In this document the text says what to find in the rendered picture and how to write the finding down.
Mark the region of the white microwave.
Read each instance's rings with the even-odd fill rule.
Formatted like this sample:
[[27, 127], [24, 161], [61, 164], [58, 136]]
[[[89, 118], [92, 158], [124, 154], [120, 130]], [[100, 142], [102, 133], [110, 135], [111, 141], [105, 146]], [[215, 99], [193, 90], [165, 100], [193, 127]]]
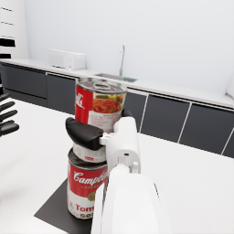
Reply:
[[49, 66], [66, 70], [86, 69], [86, 55], [58, 49], [47, 49], [47, 63]]

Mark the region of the white tall cabinet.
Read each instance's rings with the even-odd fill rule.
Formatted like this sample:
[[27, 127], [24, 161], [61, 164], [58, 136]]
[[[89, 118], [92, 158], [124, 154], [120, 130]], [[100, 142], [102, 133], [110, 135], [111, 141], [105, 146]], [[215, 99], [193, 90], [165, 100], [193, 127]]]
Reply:
[[0, 0], [0, 59], [27, 59], [24, 0]]

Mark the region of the dark grey square mat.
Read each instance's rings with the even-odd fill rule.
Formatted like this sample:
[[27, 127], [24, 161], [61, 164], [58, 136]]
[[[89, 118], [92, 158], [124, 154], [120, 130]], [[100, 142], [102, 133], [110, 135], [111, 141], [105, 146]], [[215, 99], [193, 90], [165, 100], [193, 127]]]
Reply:
[[91, 219], [77, 219], [67, 208], [67, 182], [65, 180], [35, 214], [48, 224], [69, 234], [90, 234]]

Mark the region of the red Campbell's tomato soup can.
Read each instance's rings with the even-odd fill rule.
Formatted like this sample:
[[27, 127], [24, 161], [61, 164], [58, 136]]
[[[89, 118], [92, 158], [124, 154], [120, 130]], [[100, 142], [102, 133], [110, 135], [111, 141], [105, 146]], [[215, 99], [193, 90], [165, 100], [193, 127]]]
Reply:
[[92, 218], [96, 190], [108, 182], [107, 162], [90, 163], [68, 154], [67, 206], [75, 218]]

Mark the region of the dark grey kitchen counter cabinets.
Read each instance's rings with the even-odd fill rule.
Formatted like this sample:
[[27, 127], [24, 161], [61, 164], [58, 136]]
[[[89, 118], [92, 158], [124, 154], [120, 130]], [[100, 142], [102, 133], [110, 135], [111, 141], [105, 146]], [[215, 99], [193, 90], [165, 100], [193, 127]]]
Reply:
[[[15, 99], [73, 114], [75, 79], [0, 62], [3, 91]], [[234, 110], [130, 88], [124, 107], [140, 133], [234, 158]]]

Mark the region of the silver faucet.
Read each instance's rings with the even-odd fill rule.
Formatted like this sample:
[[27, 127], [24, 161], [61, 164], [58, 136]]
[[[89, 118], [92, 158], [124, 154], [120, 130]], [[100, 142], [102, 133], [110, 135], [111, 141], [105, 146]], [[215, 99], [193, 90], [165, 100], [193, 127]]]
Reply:
[[123, 71], [123, 61], [124, 61], [124, 53], [125, 53], [125, 46], [122, 45], [120, 52], [122, 53], [122, 60], [121, 60], [121, 66], [119, 70], [119, 75], [122, 76], [122, 71]]

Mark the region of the red can with food picture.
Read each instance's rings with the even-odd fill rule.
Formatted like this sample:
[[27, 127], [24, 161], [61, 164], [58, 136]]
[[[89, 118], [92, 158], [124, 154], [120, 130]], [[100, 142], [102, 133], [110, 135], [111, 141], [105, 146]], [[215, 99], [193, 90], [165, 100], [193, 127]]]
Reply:
[[75, 120], [111, 133], [121, 118], [127, 88], [121, 83], [95, 78], [76, 81]]

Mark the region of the kitchen sink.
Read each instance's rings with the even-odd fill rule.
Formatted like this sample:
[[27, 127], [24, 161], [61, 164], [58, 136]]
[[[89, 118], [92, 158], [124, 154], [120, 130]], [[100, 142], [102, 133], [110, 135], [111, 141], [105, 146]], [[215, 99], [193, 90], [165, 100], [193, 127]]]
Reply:
[[128, 78], [124, 76], [112, 75], [112, 74], [107, 74], [107, 73], [98, 73], [98, 74], [95, 74], [94, 76], [107, 78], [107, 79], [113, 79], [113, 80], [121, 80], [121, 81], [131, 82], [131, 83], [134, 83], [137, 81], [137, 79], [134, 79], [134, 78]]

